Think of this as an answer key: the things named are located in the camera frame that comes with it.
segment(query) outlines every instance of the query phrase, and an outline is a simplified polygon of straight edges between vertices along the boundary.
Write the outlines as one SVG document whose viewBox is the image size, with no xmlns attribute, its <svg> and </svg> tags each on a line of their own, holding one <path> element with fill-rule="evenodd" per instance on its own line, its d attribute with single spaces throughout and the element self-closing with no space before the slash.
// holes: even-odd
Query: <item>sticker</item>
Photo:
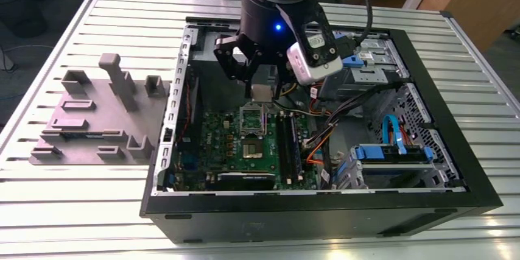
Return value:
<svg viewBox="0 0 520 260">
<path fill-rule="evenodd" d="M 327 180 L 330 179 L 330 175 L 326 173 L 325 169 L 321 170 L 321 178 L 323 178 L 323 180 L 327 183 Z"/>
<path fill-rule="evenodd" d="M 318 33 L 310 37 L 306 38 L 307 41 L 309 41 L 309 44 L 310 44 L 310 47 L 311 48 L 319 48 L 322 46 L 325 46 L 325 39 L 323 39 L 323 36 Z"/>
<path fill-rule="evenodd" d="M 317 99 L 317 88 L 310 88 L 310 97 Z"/>
<path fill-rule="evenodd" d="M 361 58 L 361 59 L 373 60 L 373 57 L 371 57 L 371 54 L 370 54 L 370 53 L 358 53 L 357 56 L 358 56 L 358 58 Z"/>
</svg>

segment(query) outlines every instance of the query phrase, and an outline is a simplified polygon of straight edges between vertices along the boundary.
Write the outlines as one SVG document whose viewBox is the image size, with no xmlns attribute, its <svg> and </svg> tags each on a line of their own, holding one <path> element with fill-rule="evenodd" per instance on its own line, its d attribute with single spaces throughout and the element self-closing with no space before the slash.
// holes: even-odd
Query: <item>blue drive bracket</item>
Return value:
<svg viewBox="0 0 520 260">
<path fill-rule="evenodd" d="M 358 160 L 382 160 L 382 148 L 379 146 L 358 146 L 355 147 L 355 157 Z"/>
<path fill-rule="evenodd" d="M 391 129 L 393 129 L 393 141 L 391 143 L 397 145 L 398 153 L 401 155 L 406 154 L 406 148 L 403 147 L 402 143 L 402 134 L 398 130 L 398 120 L 394 115 L 385 115 L 382 119 L 382 143 L 390 143 L 390 140 L 387 138 L 387 123 L 391 123 Z"/>
<path fill-rule="evenodd" d="M 433 161 L 434 154 L 433 154 L 433 150 L 429 146 L 423 147 L 423 154 L 425 154 L 425 158 L 427 159 L 427 162 Z"/>
<path fill-rule="evenodd" d="M 346 57 L 342 61 L 342 67 L 349 67 L 349 68 L 361 68 L 365 65 L 365 61 L 357 57 L 357 55 L 351 55 Z"/>
</svg>

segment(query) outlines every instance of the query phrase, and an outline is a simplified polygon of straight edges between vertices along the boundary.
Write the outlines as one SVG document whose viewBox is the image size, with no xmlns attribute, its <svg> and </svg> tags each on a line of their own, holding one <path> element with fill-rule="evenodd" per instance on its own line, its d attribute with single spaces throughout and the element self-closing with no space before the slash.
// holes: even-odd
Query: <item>floor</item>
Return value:
<svg viewBox="0 0 520 260">
<path fill-rule="evenodd" d="M 15 38 L 5 26 L 0 25 L 2 48 L 7 49 L 29 44 L 53 46 L 81 2 L 82 0 L 45 0 L 38 3 L 49 27 L 38 37 Z M 5 125 L 15 109 L 21 99 L 19 95 L 26 91 L 49 52 L 50 49 L 45 47 L 25 47 L 7 53 L 9 58 L 17 64 L 17 70 L 11 74 L 0 71 L 0 127 Z M 520 78 L 520 40 L 513 41 L 503 34 L 483 55 L 503 83 L 520 99 L 520 83 L 517 82 Z"/>
</svg>

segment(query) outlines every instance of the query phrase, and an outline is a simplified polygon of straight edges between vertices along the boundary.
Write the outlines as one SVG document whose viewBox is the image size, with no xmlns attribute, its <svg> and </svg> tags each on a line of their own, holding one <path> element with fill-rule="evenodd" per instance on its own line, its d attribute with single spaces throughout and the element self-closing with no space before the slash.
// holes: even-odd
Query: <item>metal plate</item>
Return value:
<svg viewBox="0 0 520 260">
<path fill-rule="evenodd" d="M 362 7 L 326 4 L 323 9 L 331 24 L 363 26 Z M 138 217 L 146 166 L 33 166 L 29 152 L 51 115 L 49 107 L 58 105 L 61 93 L 53 92 L 63 90 L 59 79 L 67 69 L 105 79 L 94 65 L 98 54 L 111 51 L 121 55 L 121 68 L 134 80 L 146 75 L 171 80 L 185 17 L 238 19 L 239 0 L 85 0 L 0 134 L 0 255 L 38 259 L 147 255 L 153 259 L 518 258 L 517 102 L 453 21 L 437 12 L 374 9 L 373 14 L 374 26 L 409 33 L 501 196 L 501 208 L 406 238 L 173 245 L 150 221 Z"/>
</svg>

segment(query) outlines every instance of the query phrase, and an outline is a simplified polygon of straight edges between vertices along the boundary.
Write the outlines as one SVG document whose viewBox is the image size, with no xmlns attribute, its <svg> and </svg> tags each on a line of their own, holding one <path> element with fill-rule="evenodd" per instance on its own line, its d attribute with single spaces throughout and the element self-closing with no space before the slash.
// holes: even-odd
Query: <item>red wire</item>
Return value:
<svg viewBox="0 0 520 260">
<path fill-rule="evenodd" d="M 189 84 L 186 82 L 186 123 L 183 124 L 183 129 L 181 130 L 181 133 L 179 133 L 179 136 L 177 138 L 177 141 L 175 141 L 175 144 L 179 142 L 185 132 L 186 132 L 186 129 L 187 129 L 187 124 L 189 124 L 189 116 L 190 116 L 190 108 L 189 108 Z"/>
</svg>

